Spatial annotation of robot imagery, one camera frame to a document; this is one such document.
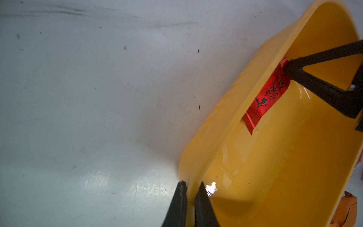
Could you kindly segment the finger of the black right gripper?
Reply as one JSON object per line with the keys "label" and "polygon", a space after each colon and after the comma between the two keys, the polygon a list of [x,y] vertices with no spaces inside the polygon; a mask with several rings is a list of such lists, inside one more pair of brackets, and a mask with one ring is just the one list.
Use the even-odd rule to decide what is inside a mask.
{"label": "finger of the black right gripper", "polygon": [[360,66],[348,90],[342,90],[303,70],[318,64],[363,53],[363,41],[356,41],[288,62],[285,74],[317,95],[344,116],[355,119],[363,109],[363,66]]}

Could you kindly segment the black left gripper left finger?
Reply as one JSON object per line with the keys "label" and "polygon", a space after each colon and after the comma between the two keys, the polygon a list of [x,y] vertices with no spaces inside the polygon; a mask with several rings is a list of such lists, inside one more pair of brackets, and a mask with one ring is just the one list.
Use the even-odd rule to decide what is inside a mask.
{"label": "black left gripper left finger", "polygon": [[180,181],[177,184],[162,227],[185,227],[187,211],[187,184]]}

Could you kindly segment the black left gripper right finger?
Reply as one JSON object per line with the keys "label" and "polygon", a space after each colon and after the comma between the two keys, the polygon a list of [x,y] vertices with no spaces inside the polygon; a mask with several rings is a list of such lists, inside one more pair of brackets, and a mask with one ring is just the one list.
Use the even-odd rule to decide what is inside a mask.
{"label": "black left gripper right finger", "polygon": [[195,226],[220,227],[203,182],[195,198]]}

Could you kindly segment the yellow plastic storage box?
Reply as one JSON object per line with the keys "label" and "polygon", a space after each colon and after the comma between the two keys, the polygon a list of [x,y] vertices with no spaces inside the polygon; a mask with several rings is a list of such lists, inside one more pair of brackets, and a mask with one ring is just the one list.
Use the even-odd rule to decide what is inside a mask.
{"label": "yellow plastic storage box", "polygon": [[265,41],[186,146],[186,226],[194,227],[201,183],[222,227],[325,227],[363,147],[357,118],[291,82],[253,132],[242,120],[286,57],[305,57],[359,40],[342,1],[315,1]]}

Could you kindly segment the orange tea bag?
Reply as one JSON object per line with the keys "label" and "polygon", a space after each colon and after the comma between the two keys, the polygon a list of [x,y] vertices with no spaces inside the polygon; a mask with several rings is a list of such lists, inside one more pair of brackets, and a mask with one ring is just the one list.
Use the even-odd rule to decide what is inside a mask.
{"label": "orange tea bag", "polygon": [[345,191],[329,227],[353,227],[357,218],[357,198]]}

